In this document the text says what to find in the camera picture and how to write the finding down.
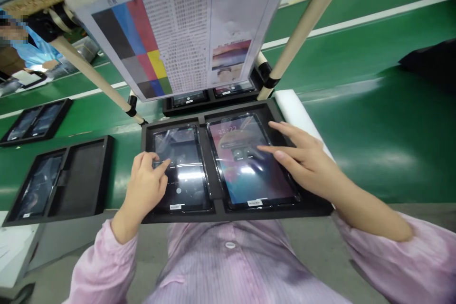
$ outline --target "barcode label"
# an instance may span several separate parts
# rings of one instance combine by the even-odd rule
[[[249,207],[256,207],[256,206],[259,206],[259,205],[263,205],[263,202],[258,199],[258,200],[255,200],[255,201],[247,201],[247,204]]]

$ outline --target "metal pole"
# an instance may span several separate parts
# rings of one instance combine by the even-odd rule
[[[132,107],[111,85],[88,63],[79,52],[63,36],[50,42],[68,61],[79,69],[89,80],[113,100],[124,112],[130,115],[137,123],[147,123],[142,116],[132,113]]]
[[[267,99],[332,0],[310,0],[257,100]]]

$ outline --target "person's right hand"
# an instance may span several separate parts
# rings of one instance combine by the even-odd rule
[[[269,126],[289,137],[296,147],[258,146],[258,149],[273,153],[275,159],[304,189],[331,201],[342,186],[354,186],[323,151],[323,142],[285,122],[270,121]]]

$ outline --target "finger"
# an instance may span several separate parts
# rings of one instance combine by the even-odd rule
[[[145,153],[146,152],[141,152],[133,159],[132,177],[133,177],[133,175],[135,175],[138,172],[139,167],[141,166],[141,161],[143,160],[143,156]]]
[[[286,125],[286,124],[277,123],[274,121],[269,121],[268,124],[271,128],[278,130],[280,133],[282,133],[283,135],[286,135],[290,138],[293,135],[296,135],[297,133],[299,133],[299,131],[300,131],[299,128],[294,127],[292,125]]]
[[[168,168],[169,164],[171,163],[171,159],[165,160],[163,163],[161,163],[155,170],[153,170],[153,173],[157,175],[157,177],[161,177],[162,175],[165,174],[166,169]]]
[[[162,196],[162,197],[164,196],[167,185],[168,185],[168,176],[164,174],[163,176],[160,177],[160,185],[158,187],[158,193],[160,194],[160,196]]]
[[[142,158],[141,161],[141,167],[142,168],[147,168],[147,169],[152,169],[152,162],[153,161],[159,161],[160,158],[158,154],[155,152],[146,152]]]
[[[298,179],[303,173],[309,172],[300,163],[283,151],[275,151],[274,158],[287,169],[297,182],[299,182]]]
[[[298,149],[295,147],[288,147],[288,146],[257,146],[257,148],[260,151],[269,152],[272,154],[275,151],[282,151],[299,162],[304,162],[304,160],[305,160],[305,150],[304,149]]]

